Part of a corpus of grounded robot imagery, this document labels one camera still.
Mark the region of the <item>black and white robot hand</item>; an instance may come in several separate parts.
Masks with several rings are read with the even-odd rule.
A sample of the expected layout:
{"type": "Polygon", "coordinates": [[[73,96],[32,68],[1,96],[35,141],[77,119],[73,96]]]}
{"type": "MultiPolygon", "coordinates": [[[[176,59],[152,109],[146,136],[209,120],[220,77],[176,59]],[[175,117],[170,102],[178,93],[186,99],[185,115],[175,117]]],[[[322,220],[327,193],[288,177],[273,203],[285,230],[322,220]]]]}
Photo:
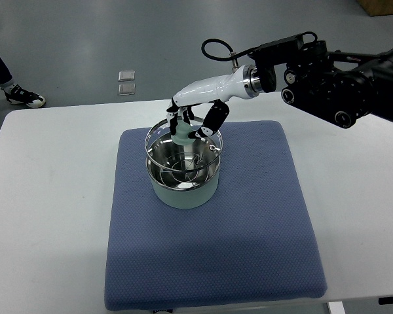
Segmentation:
{"type": "Polygon", "coordinates": [[[211,103],[212,106],[202,126],[197,131],[189,133],[188,138],[205,138],[215,134],[229,115],[230,110],[226,102],[230,98],[251,99],[258,96],[261,91],[260,78],[253,65],[241,66],[230,75],[195,81],[174,95],[166,110],[171,134],[175,135],[179,130],[179,119],[190,124],[195,119],[192,108],[205,103],[211,103]]]}

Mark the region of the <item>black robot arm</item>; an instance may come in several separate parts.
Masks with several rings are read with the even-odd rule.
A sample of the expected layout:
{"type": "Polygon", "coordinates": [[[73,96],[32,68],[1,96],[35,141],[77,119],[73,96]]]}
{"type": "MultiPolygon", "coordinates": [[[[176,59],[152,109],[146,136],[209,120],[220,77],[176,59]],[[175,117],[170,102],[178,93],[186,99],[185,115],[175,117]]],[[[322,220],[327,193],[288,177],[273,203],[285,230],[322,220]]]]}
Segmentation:
{"type": "Polygon", "coordinates": [[[368,114],[393,123],[393,48],[379,54],[330,52],[326,42],[300,33],[249,52],[265,93],[276,90],[284,64],[283,101],[340,128],[368,114]]]}

